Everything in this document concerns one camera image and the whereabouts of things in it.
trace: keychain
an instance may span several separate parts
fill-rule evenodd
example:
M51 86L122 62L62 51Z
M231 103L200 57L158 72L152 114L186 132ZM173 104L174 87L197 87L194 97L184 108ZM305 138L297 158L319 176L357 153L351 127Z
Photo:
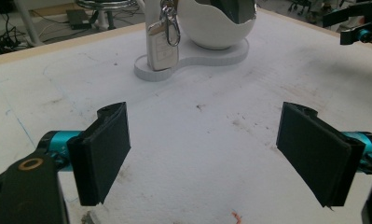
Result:
M180 29L173 0L162 0L159 21L147 28L147 60L154 71L177 65Z

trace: white tabletop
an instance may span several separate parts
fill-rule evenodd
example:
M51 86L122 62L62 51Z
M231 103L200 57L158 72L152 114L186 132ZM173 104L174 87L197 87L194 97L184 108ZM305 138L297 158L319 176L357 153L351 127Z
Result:
M259 10L244 62L151 83L133 73L143 27L0 57L0 173L44 133L84 130L125 101L132 148L105 204L88 208L101 223L229 224L234 211L242 224L361 223L372 176L356 175L344 207L322 208L275 143L283 101L372 132L372 49ZM60 176L79 223L72 174Z

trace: white round base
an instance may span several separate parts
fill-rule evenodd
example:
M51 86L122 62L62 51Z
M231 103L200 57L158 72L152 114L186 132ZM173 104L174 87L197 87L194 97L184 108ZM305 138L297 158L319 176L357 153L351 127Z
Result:
M153 71L147 64L147 55L136 59L134 65L135 75L146 81L162 81L169 78L178 69L189 65L226 66L242 62L249 52L249 42L243 39L240 43L228 49L204 49L196 45L186 35L178 46L179 62L175 67L161 71Z

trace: teal clamp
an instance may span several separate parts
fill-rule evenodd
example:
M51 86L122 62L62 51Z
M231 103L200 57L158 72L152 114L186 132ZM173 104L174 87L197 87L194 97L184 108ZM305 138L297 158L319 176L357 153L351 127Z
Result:
M357 139L365 144L363 157L360 160L358 172L364 172L372 175L372 141L362 132L342 132L344 135Z
M67 141L80 133L81 131L58 131L52 137L47 154L54 158L61 171L73 171Z

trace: white ceramic object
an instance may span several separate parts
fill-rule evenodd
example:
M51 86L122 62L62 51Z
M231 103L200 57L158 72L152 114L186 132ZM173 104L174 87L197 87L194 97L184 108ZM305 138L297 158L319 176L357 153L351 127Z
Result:
M182 30L197 45L206 49L227 49L243 40L255 24L254 16L237 24L217 7L203 5L195 0L179 0L177 15Z

